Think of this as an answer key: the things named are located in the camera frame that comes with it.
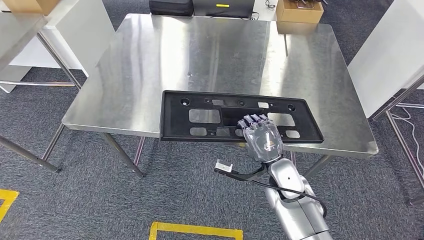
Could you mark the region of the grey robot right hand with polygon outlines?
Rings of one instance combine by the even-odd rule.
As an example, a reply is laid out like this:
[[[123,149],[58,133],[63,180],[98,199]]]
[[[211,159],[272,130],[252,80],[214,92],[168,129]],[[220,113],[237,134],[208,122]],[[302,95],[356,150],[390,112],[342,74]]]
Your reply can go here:
[[[252,157],[261,163],[273,162],[283,154],[283,141],[275,123],[265,114],[247,114],[237,122]]]

